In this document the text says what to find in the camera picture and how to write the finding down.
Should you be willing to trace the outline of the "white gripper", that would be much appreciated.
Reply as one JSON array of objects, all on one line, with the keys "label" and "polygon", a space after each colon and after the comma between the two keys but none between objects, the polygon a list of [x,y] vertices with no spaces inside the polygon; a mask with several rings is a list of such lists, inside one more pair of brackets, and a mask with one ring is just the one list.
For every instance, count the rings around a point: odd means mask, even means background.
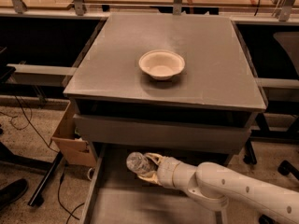
[{"label": "white gripper", "polygon": [[172,157],[164,158],[162,155],[157,153],[146,153],[145,157],[148,160],[150,166],[157,165],[158,170],[149,171],[144,174],[139,174],[138,177],[146,182],[155,185],[162,185],[167,189],[174,189],[174,172],[180,161]]}]

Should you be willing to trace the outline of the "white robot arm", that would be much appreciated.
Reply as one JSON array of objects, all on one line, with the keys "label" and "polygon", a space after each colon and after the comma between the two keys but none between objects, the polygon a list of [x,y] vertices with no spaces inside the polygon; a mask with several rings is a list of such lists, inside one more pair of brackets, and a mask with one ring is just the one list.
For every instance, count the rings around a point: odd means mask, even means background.
[{"label": "white robot arm", "polygon": [[213,211],[224,210],[230,199],[253,206],[279,224],[299,224],[299,193],[237,173],[214,162],[197,166],[155,153],[137,155],[139,178],[167,189],[183,191]]}]

